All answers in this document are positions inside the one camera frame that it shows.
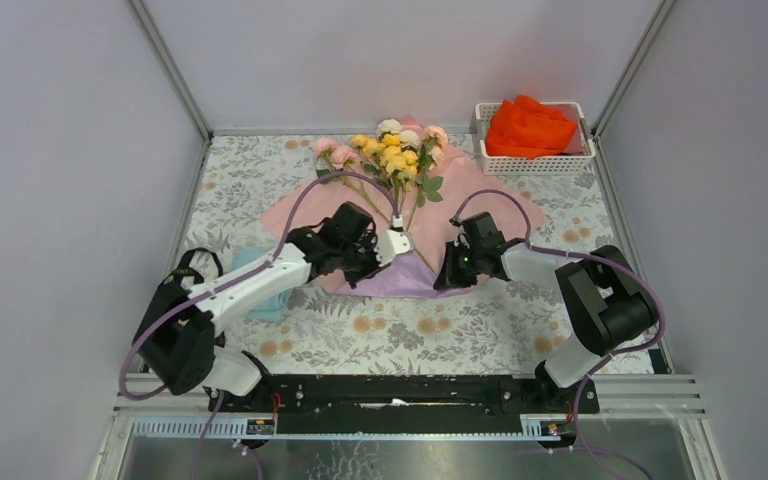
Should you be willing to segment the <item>pink purple wrapping paper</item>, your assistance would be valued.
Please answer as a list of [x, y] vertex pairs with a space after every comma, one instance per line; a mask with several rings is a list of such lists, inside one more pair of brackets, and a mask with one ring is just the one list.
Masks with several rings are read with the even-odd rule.
[[[546, 222], [546, 215], [536, 204], [500, 179], [484, 174], [463, 149], [450, 145], [444, 148], [444, 153], [443, 165], [431, 172], [443, 178], [440, 188], [443, 200], [428, 201], [414, 208], [416, 193], [410, 192], [400, 202], [404, 226], [414, 242], [415, 252], [398, 257], [394, 265], [359, 282], [355, 288], [349, 286], [341, 272], [318, 278], [318, 285], [332, 294], [373, 298], [436, 299], [464, 295], [476, 288], [433, 288], [443, 265], [445, 243], [456, 237], [455, 227], [450, 224], [453, 216], [465, 219], [487, 212], [507, 239], [525, 236], [523, 214], [529, 217], [532, 230]], [[390, 202], [377, 188], [351, 176], [314, 187], [296, 210], [292, 226], [313, 225], [332, 216], [346, 201], [367, 211], [380, 231], [387, 227], [392, 213]]]

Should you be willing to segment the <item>yellow fake flower stem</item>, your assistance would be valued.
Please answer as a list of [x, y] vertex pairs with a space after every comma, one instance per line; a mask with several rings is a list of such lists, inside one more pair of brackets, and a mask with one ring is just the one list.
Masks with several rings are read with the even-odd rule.
[[360, 172], [387, 188], [397, 200], [416, 189], [419, 155], [411, 145], [403, 144], [398, 134], [354, 135], [349, 147], [358, 157]]

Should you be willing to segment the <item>white fake flower stem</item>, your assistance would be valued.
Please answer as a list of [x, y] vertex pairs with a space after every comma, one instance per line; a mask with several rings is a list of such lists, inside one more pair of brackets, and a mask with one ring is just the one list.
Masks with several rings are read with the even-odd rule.
[[405, 171], [409, 161], [416, 159], [412, 153], [405, 154], [403, 147], [418, 141], [416, 137], [404, 140], [402, 135], [405, 130], [410, 129], [395, 119], [380, 122], [376, 129], [377, 147], [373, 155], [379, 170], [379, 180], [387, 186], [399, 207], [404, 205], [408, 194], [404, 192], [403, 186]]

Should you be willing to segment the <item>black printed ribbon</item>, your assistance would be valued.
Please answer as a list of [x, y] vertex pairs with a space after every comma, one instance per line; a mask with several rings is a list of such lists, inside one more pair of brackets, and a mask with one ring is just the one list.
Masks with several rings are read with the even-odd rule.
[[204, 283], [204, 275], [192, 266], [193, 260], [199, 254], [209, 255], [214, 262], [217, 275], [222, 276], [224, 274], [223, 265], [216, 252], [204, 247], [196, 247], [182, 254], [177, 265], [158, 284], [156, 292], [187, 296], [189, 289], [183, 286], [183, 281], [186, 278], [191, 278], [193, 285]]

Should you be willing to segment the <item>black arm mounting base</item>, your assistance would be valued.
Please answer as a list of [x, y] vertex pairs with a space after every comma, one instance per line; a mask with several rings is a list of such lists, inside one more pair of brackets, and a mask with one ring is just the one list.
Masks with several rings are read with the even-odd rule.
[[509, 375], [268, 375], [245, 396], [212, 395], [222, 413], [265, 414], [280, 434], [522, 434], [524, 415], [568, 420], [600, 411], [593, 382], [578, 394]]

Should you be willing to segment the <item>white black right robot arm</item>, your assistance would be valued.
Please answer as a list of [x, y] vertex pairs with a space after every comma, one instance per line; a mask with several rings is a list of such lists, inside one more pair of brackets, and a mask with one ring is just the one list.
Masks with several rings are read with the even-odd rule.
[[507, 239], [487, 212], [451, 222], [458, 234], [445, 245], [435, 289], [474, 286], [486, 276], [541, 285], [561, 295], [572, 333], [535, 370], [540, 379], [533, 396], [543, 410], [561, 410], [573, 398], [572, 386], [662, 318], [659, 301], [614, 246], [581, 253]]

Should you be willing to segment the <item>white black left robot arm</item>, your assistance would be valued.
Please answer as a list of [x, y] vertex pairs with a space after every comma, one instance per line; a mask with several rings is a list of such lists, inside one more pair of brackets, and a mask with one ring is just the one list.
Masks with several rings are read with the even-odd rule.
[[286, 231], [275, 249], [215, 280], [190, 289], [160, 285], [132, 351], [173, 395], [205, 388], [231, 394], [245, 410], [261, 409], [271, 388], [263, 369], [218, 338], [253, 308], [318, 277], [342, 271], [357, 280], [380, 271], [375, 227], [368, 212], [345, 202], [315, 225]]

